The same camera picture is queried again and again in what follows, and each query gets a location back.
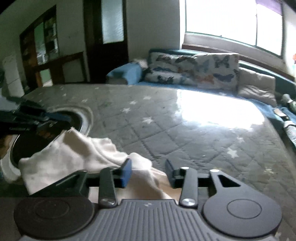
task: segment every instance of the door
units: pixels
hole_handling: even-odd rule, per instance
[[[86,52],[92,83],[128,62],[126,0],[84,0]]]

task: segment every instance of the sofa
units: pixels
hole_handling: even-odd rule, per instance
[[[197,75],[191,70],[193,66]],[[192,75],[198,84],[189,78]],[[279,134],[283,133],[283,120],[274,114],[274,108],[279,108],[296,123],[296,115],[280,101],[283,94],[296,99],[295,83],[277,73],[240,61],[237,54],[151,49],[146,61],[135,60],[108,73],[107,83],[177,88],[246,99],[257,106]],[[260,97],[252,98],[257,91]]]

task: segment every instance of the bright window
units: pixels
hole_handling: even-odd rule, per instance
[[[186,0],[186,31],[232,39],[280,56],[281,3],[277,0]]]

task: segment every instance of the blue sofa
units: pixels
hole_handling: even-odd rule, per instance
[[[174,50],[174,49],[151,49],[149,51],[148,63],[150,62],[150,53],[152,52],[160,52],[174,55],[196,55],[202,54],[203,52],[190,51],[190,50]],[[296,99],[296,89],[293,81],[277,74],[267,69],[261,68],[259,66],[249,64],[247,62],[239,61],[239,66],[256,71],[258,73],[267,74],[274,76],[276,79],[276,92],[278,95],[289,94],[292,99]],[[127,85],[148,85],[148,86],[157,86],[157,87],[167,87],[167,88],[177,88],[184,90],[193,90],[193,91],[201,91],[219,94],[221,90],[213,90],[213,89],[199,89],[194,86],[184,86],[184,85],[164,85],[160,83],[151,83],[143,81],[145,73],[143,73],[141,67],[137,63],[128,63],[123,66],[120,66],[114,70],[112,70],[107,75],[107,79],[109,79],[109,83],[117,83],[117,84],[127,84]],[[232,93],[226,93],[230,97],[241,98],[233,95]],[[283,121],[282,119],[275,115],[273,112],[273,107],[262,103],[258,100],[248,99],[248,101],[253,102],[257,108],[271,121],[274,128],[277,130],[279,134],[283,131]],[[290,112],[287,108],[279,105],[280,108],[289,118],[296,123],[296,115]]]

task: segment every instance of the window sill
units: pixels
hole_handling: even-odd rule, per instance
[[[268,69],[294,81],[294,77],[287,74],[283,59],[240,42],[203,34],[185,33],[182,48],[208,53],[239,53],[240,60]]]

